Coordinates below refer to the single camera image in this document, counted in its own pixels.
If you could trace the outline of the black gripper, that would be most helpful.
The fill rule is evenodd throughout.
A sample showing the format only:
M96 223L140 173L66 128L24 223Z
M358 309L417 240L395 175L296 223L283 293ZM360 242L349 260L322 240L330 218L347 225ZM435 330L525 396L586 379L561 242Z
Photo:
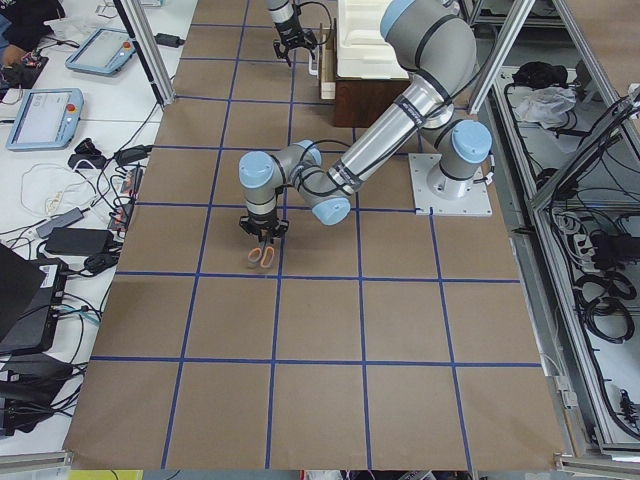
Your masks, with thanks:
M277 58L280 58L291 67L292 61L289 52L296 48L304 48L309 52L309 62L316 60L318 40L311 29L303 29L293 24L277 24L276 30L279 39L273 41L273 48Z
M257 248L275 247L277 239L288 231L288 221L279 219L276 213L254 215L250 213L239 218L239 226L250 235L256 236Z

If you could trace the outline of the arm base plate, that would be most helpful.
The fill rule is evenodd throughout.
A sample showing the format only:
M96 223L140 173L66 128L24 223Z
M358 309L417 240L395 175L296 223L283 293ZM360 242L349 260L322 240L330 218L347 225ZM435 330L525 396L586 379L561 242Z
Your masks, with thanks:
M488 187L478 166L471 179L453 180L440 169L440 154L410 154L414 210L422 216L490 217Z

